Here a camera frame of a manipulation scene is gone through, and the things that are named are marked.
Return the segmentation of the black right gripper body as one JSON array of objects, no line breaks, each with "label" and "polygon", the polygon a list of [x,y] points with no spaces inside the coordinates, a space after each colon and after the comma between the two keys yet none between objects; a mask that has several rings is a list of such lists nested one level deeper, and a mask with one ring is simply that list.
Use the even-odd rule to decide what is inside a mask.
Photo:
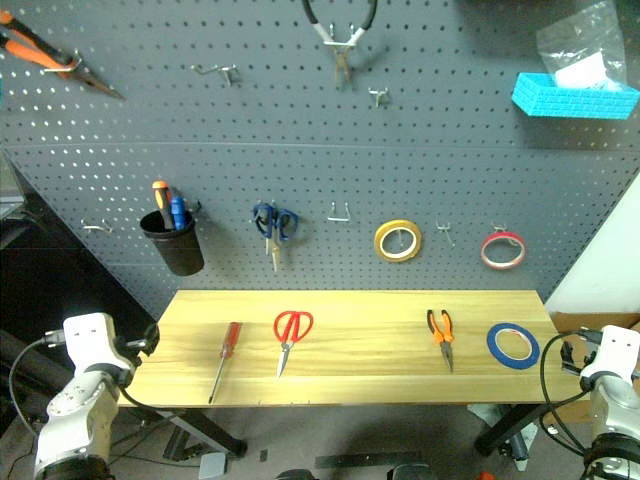
[{"label": "black right gripper body", "polygon": [[601,344],[601,332],[599,330],[581,328],[572,331],[584,343],[583,366],[574,365],[571,372],[573,374],[595,374],[597,365],[595,363],[599,346]]}]

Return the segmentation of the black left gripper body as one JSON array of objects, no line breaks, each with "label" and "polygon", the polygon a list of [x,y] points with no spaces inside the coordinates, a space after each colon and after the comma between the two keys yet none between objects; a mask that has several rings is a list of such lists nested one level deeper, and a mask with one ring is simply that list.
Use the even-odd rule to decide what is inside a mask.
[{"label": "black left gripper body", "polygon": [[146,338],[127,341],[123,336],[115,338],[115,348],[119,355],[128,359],[137,368],[142,364],[140,354],[148,356],[148,340]]}]

